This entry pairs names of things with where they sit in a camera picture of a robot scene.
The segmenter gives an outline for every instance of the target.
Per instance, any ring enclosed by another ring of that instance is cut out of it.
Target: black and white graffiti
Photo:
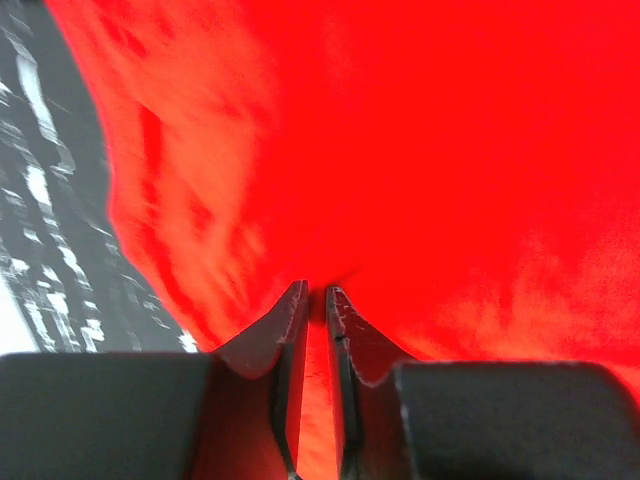
[[[0,2],[0,354],[196,351],[123,257],[85,85],[44,2]]]

